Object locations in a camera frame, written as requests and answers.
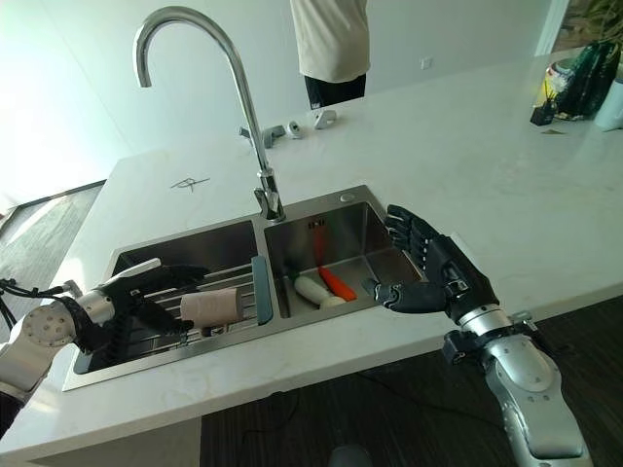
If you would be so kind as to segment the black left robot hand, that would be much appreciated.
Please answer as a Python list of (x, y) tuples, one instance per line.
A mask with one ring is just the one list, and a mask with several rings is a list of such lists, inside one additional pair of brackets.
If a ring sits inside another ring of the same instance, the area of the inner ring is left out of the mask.
[(209, 273), (198, 265), (164, 266), (158, 258), (153, 268), (127, 275), (129, 269), (98, 285), (114, 308), (113, 322), (136, 318), (146, 328), (165, 336), (182, 335), (194, 328), (194, 321), (175, 318), (149, 296), (169, 289), (194, 289)]

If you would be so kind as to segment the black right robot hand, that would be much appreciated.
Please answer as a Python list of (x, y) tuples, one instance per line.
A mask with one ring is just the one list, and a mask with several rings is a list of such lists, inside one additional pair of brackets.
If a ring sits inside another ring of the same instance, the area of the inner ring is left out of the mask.
[(390, 204), (384, 224), (393, 246), (409, 256), (424, 280), (382, 283), (367, 278), (362, 286), (376, 303), (407, 314), (443, 311), (455, 323), (477, 308), (500, 304), (490, 280), (449, 236), (423, 218)]

